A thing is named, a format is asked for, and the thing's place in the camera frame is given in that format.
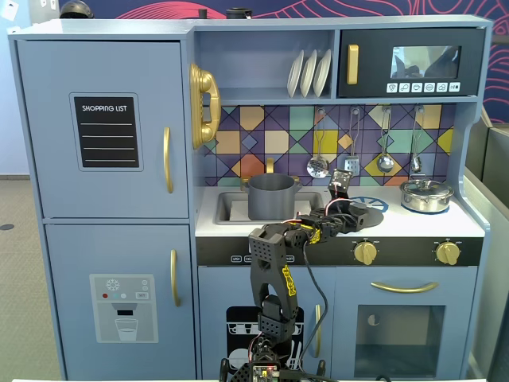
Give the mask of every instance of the shelf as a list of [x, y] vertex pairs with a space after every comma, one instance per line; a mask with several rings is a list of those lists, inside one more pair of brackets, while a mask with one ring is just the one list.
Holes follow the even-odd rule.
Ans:
[[306, 98], [302, 97], [300, 90], [293, 98], [288, 95], [286, 88], [222, 88], [220, 89], [221, 103], [232, 105], [317, 105], [335, 103], [330, 95], [320, 98], [315, 96], [312, 89]]
[[286, 88], [220, 88], [221, 103], [223, 106], [241, 105], [352, 105], [374, 103], [463, 103], [478, 102], [479, 97], [416, 97], [416, 98], [338, 98], [331, 99], [330, 93], [317, 98], [313, 89], [303, 98], [300, 91], [290, 98]]

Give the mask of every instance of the microwave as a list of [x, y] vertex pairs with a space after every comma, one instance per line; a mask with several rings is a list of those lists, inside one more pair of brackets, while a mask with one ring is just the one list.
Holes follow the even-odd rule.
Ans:
[[485, 29], [343, 30], [338, 98], [476, 96]]

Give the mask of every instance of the patterned wall mural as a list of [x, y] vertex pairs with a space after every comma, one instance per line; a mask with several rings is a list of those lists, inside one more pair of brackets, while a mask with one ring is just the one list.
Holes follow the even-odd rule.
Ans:
[[[390, 173], [382, 173], [376, 166], [382, 151], [382, 133], [387, 129], [387, 120], [383, 123], [383, 107], [360, 107], [355, 149], [361, 171], [351, 185], [400, 185], [409, 178], [414, 107], [413, 104], [392, 106], [387, 140], [387, 153], [394, 159]], [[207, 185], [240, 185], [241, 177], [264, 173], [268, 158], [274, 159], [275, 172], [297, 175], [303, 185], [327, 185], [328, 178], [313, 179], [306, 170], [308, 160], [318, 150], [321, 132], [315, 129], [323, 123], [320, 126], [324, 129], [323, 156], [331, 168], [342, 167], [344, 158], [351, 153], [357, 119], [353, 119], [350, 132], [350, 106], [325, 106], [324, 116], [319, 116], [318, 108], [223, 107], [216, 139], [201, 149]], [[438, 181], [444, 181], [447, 174], [455, 110], [453, 104], [427, 105], [424, 118], [417, 118], [416, 132], [423, 127], [418, 141], [418, 152], [422, 152], [421, 173]]]
[[[98, 18], [226, 18], [226, 9], [244, 6], [255, 18], [347, 18], [406, 14], [476, 14], [495, 21], [494, 32], [509, 34], [509, 0], [86, 0]], [[509, 47], [492, 48], [484, 106], [493, 122], [509, 122]]]

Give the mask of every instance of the white plate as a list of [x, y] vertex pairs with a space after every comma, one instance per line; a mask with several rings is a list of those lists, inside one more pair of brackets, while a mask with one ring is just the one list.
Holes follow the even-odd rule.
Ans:
[[320, 60], [313, 80], [313, 90], [317, 97], [324, 91], [325, 81], [327, 80], [328, 69], [331, 66], [331, 49], [325, 52], [325, 56]]
[[311, 57], [306, 61], [304, 70], [302, 71], [301, 78], [301, 93], [306, 97], [313, 82], [313, 73], [315, 72], [315, 65], [317, 64], [317, 50], [313, 50]]
[[293, 97], [293, 94], [295, 94], [295, 89], [297, 89], [299, 77], [301, 76], [303, 60], [304, 60], [304, 50], [301, 50], [301, 52], [293, 62], [292, 68], [289, 70], [288, 84], [286, 85], [286, 88], [288, 89], [288, 94], [290, 98]]

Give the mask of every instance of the gold microwave handle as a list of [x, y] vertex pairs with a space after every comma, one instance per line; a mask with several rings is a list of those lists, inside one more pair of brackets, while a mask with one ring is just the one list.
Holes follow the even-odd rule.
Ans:
[[359, 77], [359, 46], [348, 46], [347, 84], [357, 85]]

